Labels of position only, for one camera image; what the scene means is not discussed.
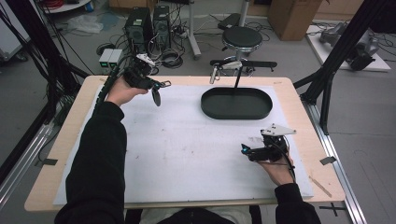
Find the floor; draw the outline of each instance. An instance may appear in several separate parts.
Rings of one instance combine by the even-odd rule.
[[[200,29],[200,32],[196,33],[201,33],[196,35],[196,39],[202,57],[195,61],[189,42],[184,41],[186,52],[182,56],[182,66],[177,69],[161,67],[157,76],[209,76],[212,71],[210,60],[233,55],[230,50],[221,51],[223,46],[220,35],[203,35],[221,33],[221,30],[216,28],[217,22],[214,18],[207,15],[216,14],[215,16],[222,20],[223,13],[238,12],[238,1],[230,2],[222,0],[212,4],[211,1],[205,0],[200,1],[200,5],[197,1],[195,15],[202,16],[196,16],[194,23],[195,28]],[[182,8],[182,18],[186,18],[187,10],[187,7]],[[63,22],[80,14],[87,13],[83,9],[76,9],[56,15],[54,19],[62,26]],[[106,4],[101,5],[100,1],[97,9],[90,15],[106,22],[106,29],[99,35],[73,31],[64,36],[95,74],[103,74],[96,48],[108,41],[115,42],[117,38],[113,35],[122,35],[121,27],[125,19],[120,15],[116,17],[116,14],[107,13]],[[247,18],[247,22],[250,21],[268,26],[265,18]],[[294,82],[320,68],[319,60],[306,39],[285,42],[279,41],[271,30],[263,30],[262,33],[264,38],[269,37],[268,41],[248,58],[253,61],[277,62],[278,66],[274,72],[267,68],[258,68],[253,76],[288,77]],[[387,37],[396,41],[393,36]],[[386,50],[396,53],[394,48]],[[74,65],[90,73],[70,48],[66,48],[66,53]],[[349,70],[337,72],[333,81],[329,132],[367,223],[389,224],[396,223],[396,175],[391,169],[396,161],[396,135],[393,131],[396,127],[396,64],[391,61],[396,60],[396,56],[382,49],[378,55],[382,59],[390,60],[387,63],[392,70],[386,73]],[[303,93],[305,90],[306,87],[301,87],[297,92]],[[22,63],[14,59],[1,65],[0,92],[3,100],[0,101],[0,164],[47,102],[45,91],[46,82],[38,74],[31,60]],[[43,157],[50,150],[50,145],[43,150]],[[53,222],[55,213],[28,213],[23,208],[39,171],[39,167],[31,165],[21,181],[16,183],[13,193],[7,198],[4,206],[0,207],[1,223]],[[319,208],[331,206],[329,203],[315,203],[314,206],[322,223],[351,223],[345,210],[334,212]],[[335,203],[334,206],[345,207],[343,203]],[[275,208],[274,205],[262,206],[263,223],[275,223]]]

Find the wooden table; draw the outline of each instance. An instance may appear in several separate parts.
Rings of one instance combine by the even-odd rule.
[[[174,85],[208,85],[209,77],[154,77],[156,80],[170,80]],[[87,77],[74,102],[64,126],[52,147],[49,159],[58,160],[56,165],[43,166],[29,197],[25,203],[25,209],[31,212],[57,211],[61,206],[54,205],[59,184],[64,172],[70,150],[75,144],[79,129],[92,105],[93,98],[99,85],[103,85],[105,76]],[[230,85],[235,83],[235,77],[222,77],[216,85]],[[291,81],[285,77],[241,77],[241,86],[272,86],[276,91],[277,98],[285,114],[287,123],[293,129],[298,130],[293,136],[294,142],[299,148],[300,157],[309,176],[314,190],[314,197],[307,202],[341,202],[345,199],[345,193],[338,177],[330,164],[322,165],[319,161],[326,157],[326,153],[320,143],[314,127],[307,116],[300,101],[299,95]],[[274,200],[267,201],[243,201],[241,204],[250,203],[276,203]],[[215,202],[211,204],[195,203],[194,206],[227,205],[227,202]],[[156,204],[156,206],[169,206],[169,204]]]

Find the hand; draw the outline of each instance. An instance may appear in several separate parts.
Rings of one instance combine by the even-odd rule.
[[[118,106],[130,102],[138,94],[146,94],[148,90],[131,88],[125,81],[124,77],[119,77],[111,88],[106,101],[112,102]]]
[[[293,160],[289,156],[291,165],[293,165]],[[288,163],[285,158],[282,157],[279,161],[269,162],[269,161],[258,161],[258,164],[264,168],[264,170],[271,177],[271,180],[278,186],[293,183],[293,177],[291,176]]]

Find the white paper sheet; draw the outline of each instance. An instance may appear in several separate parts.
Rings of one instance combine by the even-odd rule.
[[[159,107],[150,93],[136,96],[121,107],[125,114],[122,123],[128,134],[126,203],[275,198],[276,185],[267,173],[241,153],[241,144],[263,147],[261,129],[272,123],[288,127],[274,89],[255,87],[265,91],[274,104],[265,119],[218,120],[205,115],[200,106],[202,94],[211,88],[175,85],[160,89]],[[313,190],[292,135],[287,138],[300,191],[303,197],[312,197]],[[66,203],[64,180],[78,143],[79,136],[54,204]]]

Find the black oval tray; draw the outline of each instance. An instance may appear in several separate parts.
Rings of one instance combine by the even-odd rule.
[[[202,95],[201,108],[212,119],[264,119],[273,102],[258,89],[216,87]]]

